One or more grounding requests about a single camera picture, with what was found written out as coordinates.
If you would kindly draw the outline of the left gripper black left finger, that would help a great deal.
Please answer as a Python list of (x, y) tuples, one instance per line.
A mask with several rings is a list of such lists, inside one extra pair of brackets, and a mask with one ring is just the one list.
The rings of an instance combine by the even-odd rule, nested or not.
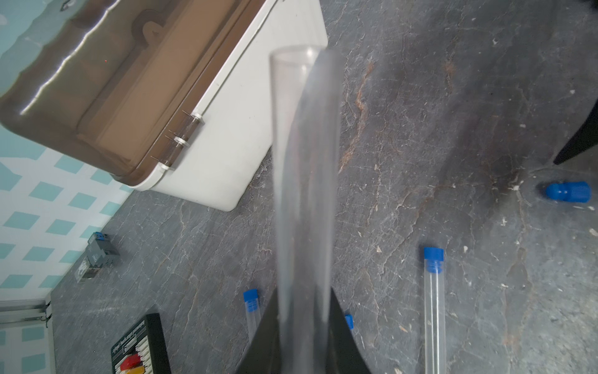
[(278, 299), (274, 296), (261, 313), (257, 332), (236, 373), (282, 373), (279, 319)]

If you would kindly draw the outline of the brown lid storage box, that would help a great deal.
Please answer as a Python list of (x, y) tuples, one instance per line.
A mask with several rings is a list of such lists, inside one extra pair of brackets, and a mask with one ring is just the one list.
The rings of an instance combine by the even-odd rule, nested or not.
[(272, 144), (270, 54), (327, 43), (317, 1), (4, 1), (1, 124), (231, 211)]

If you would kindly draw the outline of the blue stopper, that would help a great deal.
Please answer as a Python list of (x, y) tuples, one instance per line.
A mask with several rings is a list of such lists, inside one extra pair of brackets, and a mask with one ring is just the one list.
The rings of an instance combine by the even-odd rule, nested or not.
[(354, 318), (351, 314), (345, 314), (344, 315), (345, 321), (347, 322), (347, 326), (349, 327), (350, 330), (354, 329)]
[(257, 289), (245, 291), (243, 299), (247, 313), (256, 313), (259, 310), (259, 293)]
[(430, 274), (441, 274), (445, 261), (445, 250), (435, 247), (424, 248), (425, 269)]
[(567, 203), (588, 203), (592, 190), (586, 182), (553, 183), (545, 190), (546, 196)]

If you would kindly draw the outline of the black board yellow connectors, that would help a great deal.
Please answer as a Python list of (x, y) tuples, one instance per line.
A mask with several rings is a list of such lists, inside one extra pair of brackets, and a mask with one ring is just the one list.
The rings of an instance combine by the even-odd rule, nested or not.
[(171, 373), (158, 313), (146, 314), (111, 348), (112, 373)]

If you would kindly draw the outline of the small grey metal clamp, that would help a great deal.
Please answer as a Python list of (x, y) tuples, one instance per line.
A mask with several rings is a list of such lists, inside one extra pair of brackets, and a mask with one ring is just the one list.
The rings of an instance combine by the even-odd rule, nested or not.
[(112, 244), (110, 235), (94, 232), (87, 241), (82, 261), (75, 271), (78, 283), (95, 278), (106, 267), (113, 265), (120, 253)]

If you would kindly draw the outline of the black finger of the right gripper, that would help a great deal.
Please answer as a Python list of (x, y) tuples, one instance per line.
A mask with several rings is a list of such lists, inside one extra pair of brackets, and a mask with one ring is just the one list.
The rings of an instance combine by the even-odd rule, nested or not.
[(553, 161), (555, 165), (561, 165), (597, 145), (597, 113), (598, 102), (593, 106), (586, 121), (558, 153)]

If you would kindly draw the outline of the clear test tube diagonal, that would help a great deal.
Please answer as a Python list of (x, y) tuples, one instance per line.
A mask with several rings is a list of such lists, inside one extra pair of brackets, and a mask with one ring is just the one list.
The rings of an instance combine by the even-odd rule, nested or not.
[(425, 372), (447, 373), (445, 343), (445, 261), (441, 274), (425, 269)]

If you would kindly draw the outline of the clear test tube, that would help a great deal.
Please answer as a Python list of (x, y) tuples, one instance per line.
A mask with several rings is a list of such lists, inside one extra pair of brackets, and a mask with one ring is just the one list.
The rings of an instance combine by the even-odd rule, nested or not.
[(343, 85), (337, 51), (275, 50), (269, 61), (281, 365), (325, 372)]

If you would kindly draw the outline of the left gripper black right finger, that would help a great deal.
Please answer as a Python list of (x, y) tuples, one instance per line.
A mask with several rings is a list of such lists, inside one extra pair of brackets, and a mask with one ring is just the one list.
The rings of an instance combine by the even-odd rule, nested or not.
[(330, 288), (328, 343), (325, 358), (325, 373), (371, 373), (358, 350), (344, 311), (332, 288)]

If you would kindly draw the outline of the clear test tube lowest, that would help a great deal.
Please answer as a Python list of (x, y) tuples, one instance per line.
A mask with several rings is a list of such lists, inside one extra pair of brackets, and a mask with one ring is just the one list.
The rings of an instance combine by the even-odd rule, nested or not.
[(255, 333), (257, 332), (257, 329), (259, 327), (260, 324), (260, 320), (261, 320), (261, 311), (260, 311), (260, 304), (259, 304), (259, 310), (256, 313), (246, 313), (246, 320), (247, 320), (247, 328), (248, 328), (248, 334), (249, 334), (249, 342), (252, 342)]

